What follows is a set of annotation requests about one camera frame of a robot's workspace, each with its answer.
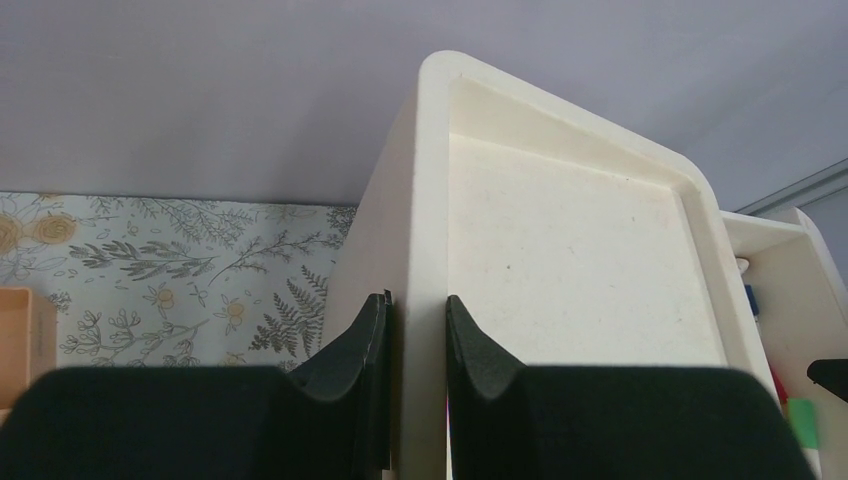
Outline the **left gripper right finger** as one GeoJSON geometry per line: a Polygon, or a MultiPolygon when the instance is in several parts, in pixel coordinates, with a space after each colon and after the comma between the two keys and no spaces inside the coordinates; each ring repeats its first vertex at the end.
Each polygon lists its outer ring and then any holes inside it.
{"type": "Polygon", "coordinates": [[[457,479],[810,479],[773,397],[734,369],[527,365],[446,302],[457,479]]]}

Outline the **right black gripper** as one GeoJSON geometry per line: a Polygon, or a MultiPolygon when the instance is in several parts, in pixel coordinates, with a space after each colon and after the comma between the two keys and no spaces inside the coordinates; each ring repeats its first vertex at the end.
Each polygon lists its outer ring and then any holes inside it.
{"type": "Polygon", "coordinates": [[[807,367],[806,374],[814,384],[826,389],[845,403],[848,402],[847,359],[815,360],[807,367]]]}

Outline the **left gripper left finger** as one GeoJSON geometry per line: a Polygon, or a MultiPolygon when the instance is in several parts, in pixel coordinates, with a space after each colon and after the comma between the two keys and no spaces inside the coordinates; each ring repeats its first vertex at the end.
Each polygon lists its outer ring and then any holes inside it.
{"type": "Polygon", "coordinates": [[[1,429],[5,479],[377,479],[390,459],[389,293],[292,371],[74,367],[1,429]]]}

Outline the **white top drawer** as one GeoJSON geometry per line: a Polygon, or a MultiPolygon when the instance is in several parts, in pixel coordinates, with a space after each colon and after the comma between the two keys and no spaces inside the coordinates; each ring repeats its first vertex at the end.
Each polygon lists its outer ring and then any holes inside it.
{"type": "Polygon", "coordinates": [[[808,367],[847,356],[847,289],[822,233],[797,208],[758,218],[723,215],[759,307],[761,343],[789,398],[813,405],[823,479],[847,476],[847,403],[814,383],[808,367]]]}

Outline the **white three-drawer cabinet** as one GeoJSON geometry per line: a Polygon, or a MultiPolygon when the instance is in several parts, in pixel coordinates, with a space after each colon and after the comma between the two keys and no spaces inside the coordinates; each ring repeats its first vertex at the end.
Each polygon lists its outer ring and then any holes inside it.
{"type": "Polygon", "coordinates": [[[422,63],[329,281],[323,339],[395,306],[388,479],[447,473],[445,307],[528,364],[719,366],[774,388],[684,156],[469,55],[422,63]]]}

